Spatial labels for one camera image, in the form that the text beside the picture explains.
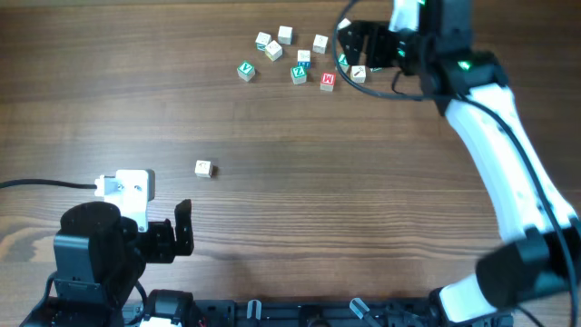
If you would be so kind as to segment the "red letter M block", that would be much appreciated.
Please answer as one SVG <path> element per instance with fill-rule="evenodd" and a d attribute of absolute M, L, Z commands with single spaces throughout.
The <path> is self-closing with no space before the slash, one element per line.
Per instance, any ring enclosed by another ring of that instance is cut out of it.
<path fill-rule="evenodd" d="M 322 73 L 320 77 L 320 90 L 332 92 L 337 76 L 334 73 Z"/>

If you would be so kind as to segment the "plain white corner block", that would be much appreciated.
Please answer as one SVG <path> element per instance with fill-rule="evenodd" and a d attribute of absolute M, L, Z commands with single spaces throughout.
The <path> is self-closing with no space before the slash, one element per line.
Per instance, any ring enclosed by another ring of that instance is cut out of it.
<path fill-rule="evenodd" d="M 351 21 L 348 18 L 344 18 L 337 26 L 337 29 L 343 29 L 351 24 Z"/>

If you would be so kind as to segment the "white picture wooden block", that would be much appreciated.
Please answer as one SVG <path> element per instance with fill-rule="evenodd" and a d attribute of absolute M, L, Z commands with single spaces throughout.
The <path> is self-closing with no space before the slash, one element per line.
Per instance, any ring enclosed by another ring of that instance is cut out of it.
<path fill-rule="evenodd" d="M 315 35 L 312 44 L 312 51 L 317 54 L 325 54 L 328 41 L 329 38 L 325 35 Z"/>

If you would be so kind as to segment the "green letter V block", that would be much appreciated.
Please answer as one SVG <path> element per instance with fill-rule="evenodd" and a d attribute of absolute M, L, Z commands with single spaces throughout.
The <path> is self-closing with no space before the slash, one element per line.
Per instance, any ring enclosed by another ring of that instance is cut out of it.
<path fill-rule="evenodd" d="M 243 81 L 249 82 L 256 74 L 255 66 L 248 61 L 243 61 L 237 67 L 237 73 Z"/>

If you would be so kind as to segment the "green letter Z block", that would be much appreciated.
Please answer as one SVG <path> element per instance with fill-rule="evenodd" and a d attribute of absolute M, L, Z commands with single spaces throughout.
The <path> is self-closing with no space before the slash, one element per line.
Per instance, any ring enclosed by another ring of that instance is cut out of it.
<path fill-rule="evenodd" d="M 294 84 L 304 84 L 307 82 L 307 71 L 302 65 L 292 67 L 290 76 Z"/>

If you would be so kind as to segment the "white block blue side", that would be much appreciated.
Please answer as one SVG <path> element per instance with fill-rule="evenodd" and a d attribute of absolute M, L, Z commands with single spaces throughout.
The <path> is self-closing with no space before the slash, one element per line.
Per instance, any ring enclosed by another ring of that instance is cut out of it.
<path fill-rule="evenodd" d="M 305 69 L 310 69 L 310 50 L 298 50 L 297 51 L 297 65 L 302 66 Z"/>

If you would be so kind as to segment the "teal sided white block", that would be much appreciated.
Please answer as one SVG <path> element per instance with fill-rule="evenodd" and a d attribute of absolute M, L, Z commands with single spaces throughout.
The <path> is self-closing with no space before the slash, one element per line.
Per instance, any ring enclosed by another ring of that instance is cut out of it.
<path fill-rule="evenodd" d="M 270 34 L 259 32 L 255 39 L 256 49 L 259 51 L 265 51 L 266 46 L 272 41 Z"/>

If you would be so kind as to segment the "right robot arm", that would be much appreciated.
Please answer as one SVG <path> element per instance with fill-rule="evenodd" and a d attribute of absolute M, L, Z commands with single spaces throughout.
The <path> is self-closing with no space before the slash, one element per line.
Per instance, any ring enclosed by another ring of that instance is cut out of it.
<path fill-rule="evenodd" d="M 469 1 L 397 1 L 387 22 L 339 15 L 332 58 L 416 76 L 416 101 L 431 101 L 467 147 L 497 217 L 502 244 L 469 276 L 431 293 L 412 315 L 423 326 L 499 325 L 526 302 L 561 292 L 579 315 L 580 220 L 527 138 L 497 57 L 473 47 Z"/>

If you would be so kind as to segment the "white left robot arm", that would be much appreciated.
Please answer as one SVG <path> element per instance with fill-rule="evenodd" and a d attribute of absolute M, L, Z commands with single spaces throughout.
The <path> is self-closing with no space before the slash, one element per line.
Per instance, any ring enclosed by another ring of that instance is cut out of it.
<path fill-rule="evenodd" d="M 139 280 L 149 263 L 172 263 L 194 248 L 192 202 L 176 205 L 173 222 L 134 220 L 110 203 L 76 205 L 54 238 L 56 270 L 25 326 L 196 326 L 202 315 L 187 292 L 145 292 Z"/>

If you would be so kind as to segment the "blue sided letter block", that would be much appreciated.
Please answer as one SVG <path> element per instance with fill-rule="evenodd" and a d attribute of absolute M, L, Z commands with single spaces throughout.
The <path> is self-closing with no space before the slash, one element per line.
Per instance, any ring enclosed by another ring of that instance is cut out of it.
<path fill-rule="evenodd" d="M 211 161 L 197 160 L 194 166 L 194 173 L 198 177 L 211 178 L 213 165 Z"/>

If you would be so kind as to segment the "yellow sided wooden block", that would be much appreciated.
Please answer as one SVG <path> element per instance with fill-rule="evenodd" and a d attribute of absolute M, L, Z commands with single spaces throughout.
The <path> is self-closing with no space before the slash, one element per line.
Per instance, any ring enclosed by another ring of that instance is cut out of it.
<path fill-rule="evenodd" d="M 273 40 L 265 46 L 264 53 L 272 62 L 275 62 L 281 58 L 283 49 L 277 41 Z"/>

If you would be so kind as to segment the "hammer picture yellow block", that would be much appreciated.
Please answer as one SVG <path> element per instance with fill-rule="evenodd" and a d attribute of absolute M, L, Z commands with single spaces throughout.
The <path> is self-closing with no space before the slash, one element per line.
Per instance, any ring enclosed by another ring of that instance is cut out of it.
<path fill-rule="evenodd" d="M 366 81 L 367 72 L 365 65 L 353 65 L 350 68 L 350 80 L 357 84 L 363 84 Z"/>

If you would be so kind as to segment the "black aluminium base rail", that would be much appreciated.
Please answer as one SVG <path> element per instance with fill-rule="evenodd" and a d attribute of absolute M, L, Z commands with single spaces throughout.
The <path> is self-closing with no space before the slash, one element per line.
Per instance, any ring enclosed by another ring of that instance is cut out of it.
<path fill-rule="evenodd" d="M 348 302 L 263 302 L 261 317 L 248 316 L 248 304 L 229 300 L 199 300 L 202 316 L 198 326 L 442 326 L 436 307 L 426 298 L 365 302 L 369 318 L 364 320 Z"/>

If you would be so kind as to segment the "green letter J block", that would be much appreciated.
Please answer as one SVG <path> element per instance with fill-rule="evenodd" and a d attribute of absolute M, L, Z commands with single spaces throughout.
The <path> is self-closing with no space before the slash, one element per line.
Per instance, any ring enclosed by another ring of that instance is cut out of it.
<path fill-rule="evenodd" d="M 338 62 L 339 65 L 336 67 L 336 69 L 340 69 L 343 73 L 347 73 L 350 69 L 350 65 L 347 61 L 347 57 L 344 53 L 341 53 L 338 57 Z"/>

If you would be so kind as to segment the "plain white wooden block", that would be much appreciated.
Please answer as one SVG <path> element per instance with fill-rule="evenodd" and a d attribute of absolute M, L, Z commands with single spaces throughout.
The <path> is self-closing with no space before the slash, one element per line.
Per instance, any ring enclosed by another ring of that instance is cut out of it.
<path fill-rule="evenodd" d="M 278 32 L 278 42 L 281 45 L 290 45 L 292 43 L 292 31 L 290 26 L 281 25 Z"/>

